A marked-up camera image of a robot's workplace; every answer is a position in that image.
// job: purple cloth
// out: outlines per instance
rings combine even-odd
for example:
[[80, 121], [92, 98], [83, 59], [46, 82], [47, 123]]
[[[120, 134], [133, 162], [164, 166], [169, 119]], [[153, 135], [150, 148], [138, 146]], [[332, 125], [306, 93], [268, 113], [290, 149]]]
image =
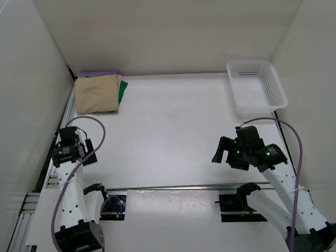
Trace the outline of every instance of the purple cloth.
[[99, 77], [99, 76], [105, 76], [105, 75], [118, 75], [119, 73], [117, 71], [105, 71], [105, 72], [80, 72], [78, 74], [78, 78], [85, 78], [85, 76], [90, 77]]

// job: laundry basket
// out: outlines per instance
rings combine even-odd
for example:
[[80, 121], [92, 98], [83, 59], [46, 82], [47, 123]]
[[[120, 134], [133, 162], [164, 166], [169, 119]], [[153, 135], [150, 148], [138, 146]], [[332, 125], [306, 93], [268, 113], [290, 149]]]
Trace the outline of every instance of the laundry basket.
[[270, 62], [235, 60], [229, 61], [226, 66], [239, 114], [266, 114], [288, 105]]

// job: green cloth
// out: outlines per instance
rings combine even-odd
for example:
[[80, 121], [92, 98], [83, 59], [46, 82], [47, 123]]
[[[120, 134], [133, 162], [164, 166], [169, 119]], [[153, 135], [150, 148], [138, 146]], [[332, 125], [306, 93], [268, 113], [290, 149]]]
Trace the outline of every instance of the green cloth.
[[119, 104], [121, 103], [122, 97], [124, 96], [125, 89], [127, 88], [128, 83], [125, 81], [121, 81], [120, 87], [119, 87]]

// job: beige cloth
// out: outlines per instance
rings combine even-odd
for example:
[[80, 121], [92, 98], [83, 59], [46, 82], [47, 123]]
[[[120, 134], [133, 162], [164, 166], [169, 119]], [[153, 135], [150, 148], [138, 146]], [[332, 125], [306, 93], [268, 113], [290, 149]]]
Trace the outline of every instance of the beige cloth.
[[117, 111], [121, 75], [79, 78], [75, 82], [76, 110], [79, 114]]

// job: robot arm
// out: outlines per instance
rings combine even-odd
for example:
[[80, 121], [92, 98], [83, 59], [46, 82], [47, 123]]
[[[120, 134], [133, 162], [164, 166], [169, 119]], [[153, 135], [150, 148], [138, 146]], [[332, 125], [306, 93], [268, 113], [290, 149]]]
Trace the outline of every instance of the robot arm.
[[[73, 169], [93, 150], [90, 139], [84, 146], [76, 127], [60, 129], [61, 142], [52, 153], [52, 161], [62, 190], [67, 184], [55, 224], [55, 238], [61, 251], [90, 252], [104, 248], [104, 235], [99, 225], [100, 210], [107, 199], [102, 184], [83, 187], [83, 166], [67, 182]], [[96, 162], [95, 155], [83, 165]]]
[[[254, 183], [239, 187], [236, 198], [239, 204], [246, 204], [271, 222], [289, 246], [296, 175], [290, 166], [284, 165], [287, 158], [281, 149], [275, 144], [265, 146], [254, 126], [237, 127], [236, 133], [234, 140], [221, 137], [212, 162], [221, 163], [224, 151], [228, 151], [226, 163], [232, 168], [248, 170], [251, 164], [260, 171], [274, 187], [287, 210], [268, 198]], [[328, 223], [314, 206], [309, 192], [302, 188], [299, 187], [298, 192], [295, 251], [326, 251], [336, 242], [336, 224]]]

